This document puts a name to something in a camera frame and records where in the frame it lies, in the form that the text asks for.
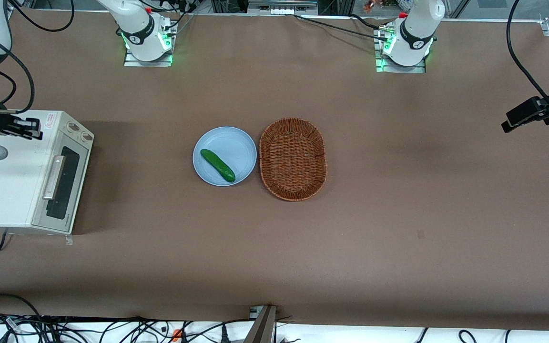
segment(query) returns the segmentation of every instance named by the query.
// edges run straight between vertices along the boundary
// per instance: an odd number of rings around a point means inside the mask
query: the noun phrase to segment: brown table surface
[[[28,13],[50,27],[69,15]],[[549,126],[499,126],[536,95],[504,23],[443,22],[427,74],[377,73],[370,39],[292,17],[198,16],[171,68],[123,67],[107,13],[61,33],[18,15],[11,27],[33,108],[67,111],[96,140],[73,245],[13,237],[0,292],[49,315],[219,321],[273,303],[301,323],[549,328]],[[549,91],[549,37],[526,23],[512,35]],[[24,74],[0,69],[24,106]],[[194,173],[206,131],[258,142],[282,117],[325,138],[314,198],[278,200],[258,168],[225,188]]]

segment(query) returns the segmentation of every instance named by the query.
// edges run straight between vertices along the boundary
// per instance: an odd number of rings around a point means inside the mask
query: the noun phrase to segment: white floor
[[[168,335],[171,337],[174,330],[181,328],[183,322],[159,322],[152,326],[154,330],[166,332],[168,326]],[[253,322],[239,322],[227,325],[227,332],[230,340],[241,341],[246,336]],[[109,323],[70,323],[68,328],[79,330],[104,330]],[[186,328],[187,334],[202,332],[218,322],[194,322]],[[115,330],[111,330],[104,335],[103,343],[119,343],[124,336],[131,330],[137,328],[136,322],[131,322]],[[283,339],[288,342],[300,339],[300,343],[415,343],[423,328],[401,328],[401,327],[376,327],[376,326],[331,326],[331,325],[301,325],[301,324],[277,324],[276,343],[281,343]],[[427,331],[423,343],[460,343],[459,328],[430,328]],[[466,328],[475,336],[477,343],[504,343],[505,330],[486,330]],[[6,332],[6,326],[0,325],[0,338]],[[33,328],[29,325],[20,325],[17,328],[18,333],[33,333]],[[82,332],[82,336],[87,343],[98,343],[101,334],[96,332]],[[220,342],[222,330],[220,327],[207,332],[205,336]],[[142,334],[136,343],[169,343],[170,339],[158,336],[157,341],[154,334]],[[473,343],[469,336],[464,336],[467,343]],[[36,343],[37,336],[20,336],[19,343]],[[77,343],[69,337],[61,337],[63,343]],[[129,336],[124,340],[131,341]],[[192,340],[194,343],[210,343],[205,337],[198,336]],[[15,343],[13,336],[9,338],[10,343]],[[509,335],[508,343],[549,343],[549,332],[545,331],[517,331],[512,330]]]

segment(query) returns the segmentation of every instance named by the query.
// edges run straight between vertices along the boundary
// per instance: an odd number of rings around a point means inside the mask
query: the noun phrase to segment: oven window
[[[73,189],[73,182],[76,179],[80,161],[79,154],[67,146],[63,147],[61,155],[65,156],[65,165],[63,165],[63,172],[59,179],[59,187],[56,190],[54,199],[48,200],[46,205],[46,215],[56,219],[65,219],[67,215],[71,190]]]

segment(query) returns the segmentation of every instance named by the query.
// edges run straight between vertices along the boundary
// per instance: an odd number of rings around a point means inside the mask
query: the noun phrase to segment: oven knob
[[[72,123],[72,122],[69,122],[69,123],[67,124],[67,130],[68,130],[69,132],[74,132],[74,131],[80,131],[80,128],[79,128],[78,125],[76,125],[76,124],[74,124],[74,123]]]
[[[92,135],[87,132],[82,132],[82,141],[92,141]]]

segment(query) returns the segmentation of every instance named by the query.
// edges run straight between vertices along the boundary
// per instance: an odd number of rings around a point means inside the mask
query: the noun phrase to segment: oven door handle
[[[54,199],[56,191],[59,188],[61,174],[63,174],[63,165],[65,165],[65,156],[57,155],[52,158],[52,163],[50,164],[50,174],[48,174],[48,179],[46,180],[44,193],[41,195],[42,199]]]

